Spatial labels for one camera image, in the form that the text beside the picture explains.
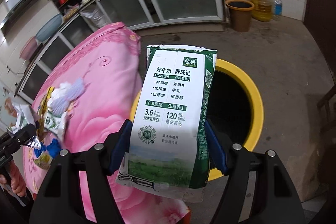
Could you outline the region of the person left hand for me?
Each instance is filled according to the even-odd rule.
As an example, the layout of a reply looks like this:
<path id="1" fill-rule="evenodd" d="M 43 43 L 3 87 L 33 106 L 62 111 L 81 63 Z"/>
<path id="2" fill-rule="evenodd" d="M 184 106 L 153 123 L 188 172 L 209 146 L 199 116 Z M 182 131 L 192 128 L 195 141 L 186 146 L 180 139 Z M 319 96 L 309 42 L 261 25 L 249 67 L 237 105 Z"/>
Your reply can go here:
<path id="1" fill-rule="evenodd" d="M 11 177 L 11 183 L 8 183 L 5 176 L 1 174 L 0 182 L 1 186 L 6 184 L 10 185 L 13 193 L 17 194 L 19 197 L 26 196 L 26 183 L 23 176 L 21 175 L 19 168 L 15 165 L 15 162 L 12 160 L 7 165 L 7 172 Z"/>

